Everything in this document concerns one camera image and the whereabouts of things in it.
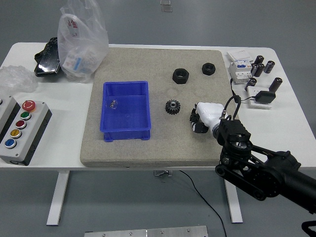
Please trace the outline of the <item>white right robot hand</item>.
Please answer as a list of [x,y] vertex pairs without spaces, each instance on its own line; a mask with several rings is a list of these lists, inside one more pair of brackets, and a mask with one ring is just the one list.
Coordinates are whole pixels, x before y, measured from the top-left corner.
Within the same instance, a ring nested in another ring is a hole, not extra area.
[[207,133],[210,130],[215,134],[220,120],[225,117],[226,111],[222,104],[198,102],[190,115],[192,130],[195,133]]

